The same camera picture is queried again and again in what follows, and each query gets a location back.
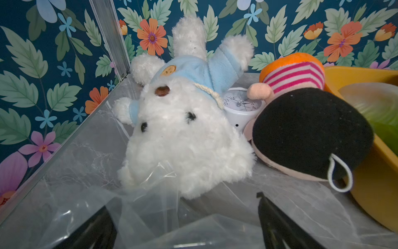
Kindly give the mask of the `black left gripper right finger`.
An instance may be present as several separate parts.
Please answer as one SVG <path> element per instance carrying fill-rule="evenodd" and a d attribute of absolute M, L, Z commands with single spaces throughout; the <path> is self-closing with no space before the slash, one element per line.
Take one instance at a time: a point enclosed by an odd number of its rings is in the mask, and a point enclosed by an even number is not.
<path fill-rule="evenodd" d="M 325 249 L 263 192 L 258 192 L 257 198 L 260 199 L 258 215 L 267 249 Z"/>

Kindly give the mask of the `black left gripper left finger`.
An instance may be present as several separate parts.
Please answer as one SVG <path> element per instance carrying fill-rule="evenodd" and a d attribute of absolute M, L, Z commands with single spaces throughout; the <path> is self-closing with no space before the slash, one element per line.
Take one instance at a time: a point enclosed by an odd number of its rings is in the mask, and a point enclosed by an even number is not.
<path fill-rule="evenodd" d="M 113 249 L 116 237 L 116 225 L 103 206 L 54 249 Z"/>

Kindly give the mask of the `clear zipper bag blue seal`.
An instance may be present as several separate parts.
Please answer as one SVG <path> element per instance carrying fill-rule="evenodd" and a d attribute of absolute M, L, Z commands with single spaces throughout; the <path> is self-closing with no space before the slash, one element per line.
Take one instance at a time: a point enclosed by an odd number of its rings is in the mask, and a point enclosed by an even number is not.
<path fill-rule="evenodd" d="M 118 229 L 117 249 L 260 249 L 258 192 L 328 249 L 397 248 L 398 235 L 370 218 L 350 195 L 261 162 L 250 178 L 221 183 L 193 200 L 179 197 L 167 163 L 155 165 L 147 183 L 125 192 L 117 171 L 133 129 L 115 118 L 112 104 L 139 89 L 132 78 L 120 83 L 2 208 L 1 248 L 50 249 L 105 208 Z"/>

